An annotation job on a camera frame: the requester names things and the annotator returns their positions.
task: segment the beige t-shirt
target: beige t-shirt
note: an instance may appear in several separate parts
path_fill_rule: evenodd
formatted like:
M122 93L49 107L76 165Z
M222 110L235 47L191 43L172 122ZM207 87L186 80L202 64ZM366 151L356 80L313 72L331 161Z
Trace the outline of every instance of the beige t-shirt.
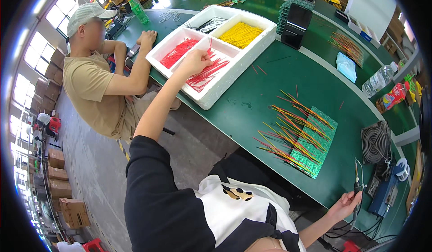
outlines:
M113 77L104 57L94 51L89 57L66 55L63 86L83 120L101 135L119 139L124 124L124 96L107 96L105 90Z

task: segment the yellow and black floor tape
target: yellow and black floor tape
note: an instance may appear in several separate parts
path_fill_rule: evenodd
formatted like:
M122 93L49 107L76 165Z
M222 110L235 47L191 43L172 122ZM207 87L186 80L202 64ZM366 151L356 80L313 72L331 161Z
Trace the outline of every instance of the yellow and black floor tape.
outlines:
M129 154L127 153L126 149L123 147L122 143L117 140L118 146L120 147L120 150L124 153L124 156L127 159L127 162L129 162Z

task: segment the blue face mask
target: blue face mask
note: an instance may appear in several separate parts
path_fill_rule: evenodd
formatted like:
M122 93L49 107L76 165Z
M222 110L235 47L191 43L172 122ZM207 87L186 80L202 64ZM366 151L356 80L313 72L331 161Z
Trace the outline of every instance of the blue face mask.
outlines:
M353 60L339 52L336 58L337 70L346 76L353 83L356 82L356 66Z

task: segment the green table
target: green table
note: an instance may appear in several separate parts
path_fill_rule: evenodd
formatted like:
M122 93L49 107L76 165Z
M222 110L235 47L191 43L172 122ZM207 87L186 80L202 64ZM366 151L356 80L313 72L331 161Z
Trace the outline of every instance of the green table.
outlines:
M150 6L199 11L205 5L217 4L222 1L158 0ZM277 22L279 6L283 2L283 0L247 0L236 7ZM334 22L338 20L332 15L334 7L326 2L317 0L315 10ZM150 18L149 23L142 25L136 18L133 18L118 40L124 41L128 47L132 47L141 31L154 29L159 33L156 40L158 43L181 23L193 16L183 13L179 22L169 20L159 23L161 11L147 11L146 13ZM303 46L335 67L338 51L327 43L327 40L336 27L330 22L323 26L322 22L322 20L312 20L306 32ZM370 49L383 63L388 63L391 60L390 55L382 47L375 49L372 46ZM361 87L361 84L381 66L374 57L366 51L364 52L363 69L357 68L358 80L355 84L357 87ZM286 56L290 57L268 62ZM331 207L344 192L353 190L354 158L362 160L360 130L376 123L377 117L338 77L308 56L279 41L273 42L254 61L254 65L259 65L268 75L263 73L257 75L252 67L249 67L209 110L201 109L182 92L179 93L178 97L282 177L323 206ZM152 68L150 76L161 84L166 82L166 78L154 68ZM287 102L276 97L276 95L280 96L281 94L279 89L295 94L296 87L300 102L309 108L316 106L338 122L338 129L332 146L316 180L276 159L274 155L258 149L259 143L252 138L260 137L257 130L269 130L262 122L272 123L275 121L276 113L269 109L270 105L289 106ZM384 114L384 117L396 134L415 126L407 106L403 103ZM414 163L415 149L414 144L409 144L403 150L411 165ZM392 150L398 159L400 156L394 146ZM365 165L363 169L364 181L367 183L373 166ZM399 193L395 205L383 220L378 237L399 233L406 218L405 201L409 190L408 183L399 184L398 189ZM363 199L363 209L367 210L371 199L366 195ZM374 215L362 211L355 226L359 230L365 230L375 222L376 217Z

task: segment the white bottle cap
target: white bottle cap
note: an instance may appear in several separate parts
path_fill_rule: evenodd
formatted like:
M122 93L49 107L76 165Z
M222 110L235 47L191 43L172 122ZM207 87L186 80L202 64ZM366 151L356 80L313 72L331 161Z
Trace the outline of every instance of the white bottle cap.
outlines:
M393 73L396 73L396 71L397 71L397 64L393 61L393 62L391 62L390 66L391 66L391 69L393 70Z

